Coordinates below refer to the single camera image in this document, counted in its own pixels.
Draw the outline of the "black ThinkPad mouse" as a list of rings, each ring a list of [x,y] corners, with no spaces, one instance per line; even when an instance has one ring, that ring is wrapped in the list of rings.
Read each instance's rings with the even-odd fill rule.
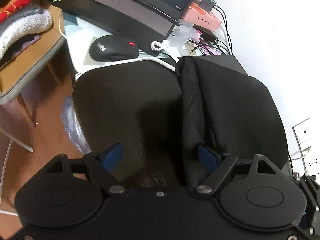
[[[105,35],[93,41],[89,48],[90,57],[99,62],[136,59],[139,47],[135,41],[119,35]]]

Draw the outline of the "white mouse pad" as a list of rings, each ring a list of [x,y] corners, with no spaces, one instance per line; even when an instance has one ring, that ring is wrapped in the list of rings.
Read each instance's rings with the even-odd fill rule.
[[[68,50],[76,75],[94,68],[127,62],[169,58],[176,63],[180,53],[166,40],[153,41],[146,49],[129,38],[109,33],[67,12],[62,13]]]

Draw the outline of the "tan padded chair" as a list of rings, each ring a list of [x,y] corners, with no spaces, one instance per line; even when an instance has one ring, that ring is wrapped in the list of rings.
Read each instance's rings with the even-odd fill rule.
[[[58,84],[60,74],[53,67],[53,57],[65,43],[62,10],[46,4],[44,6],[53,17],[52,27],[40,34],[40,40],[22,51],[14,61],[1,69],[1,105],[17,100],[27,122],[35,127],[21,92],[44,69],[48,68]]]

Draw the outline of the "pink power strip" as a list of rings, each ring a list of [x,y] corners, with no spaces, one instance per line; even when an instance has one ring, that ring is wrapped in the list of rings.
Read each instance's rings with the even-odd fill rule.
[[[196,3],[191,3],[182,15],[182,19],[210,31],[215,31],[221,21],[211,12],[207,12]]]

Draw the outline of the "laptop computer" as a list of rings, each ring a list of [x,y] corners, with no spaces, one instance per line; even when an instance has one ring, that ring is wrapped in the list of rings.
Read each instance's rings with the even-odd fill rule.
[[[167,39],[194,0],[48,0],[112,34],[127,37],[142,50]]]

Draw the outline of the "black charger adapter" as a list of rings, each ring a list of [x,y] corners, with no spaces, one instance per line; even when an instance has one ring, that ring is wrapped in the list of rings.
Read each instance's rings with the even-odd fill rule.
[[[201,0],[199,3],[199,7],[206,12],[211,12],[215,5],[216,2],[214,0]]]

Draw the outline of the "white wall socket panel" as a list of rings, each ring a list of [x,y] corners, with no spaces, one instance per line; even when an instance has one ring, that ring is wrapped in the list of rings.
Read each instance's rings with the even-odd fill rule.
[[[319,181],[319,129],[311,118],[293,126],[298,150],[291,154],[293,171]]]

